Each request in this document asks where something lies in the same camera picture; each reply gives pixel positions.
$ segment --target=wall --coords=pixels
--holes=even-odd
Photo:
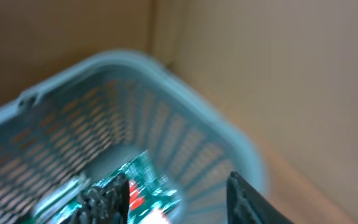
[[[174,71],[358,221],[358,1],[194,0],[184,20]]]
[[[100,50],[146,51],[151,0],[0,0],[0,106]]]

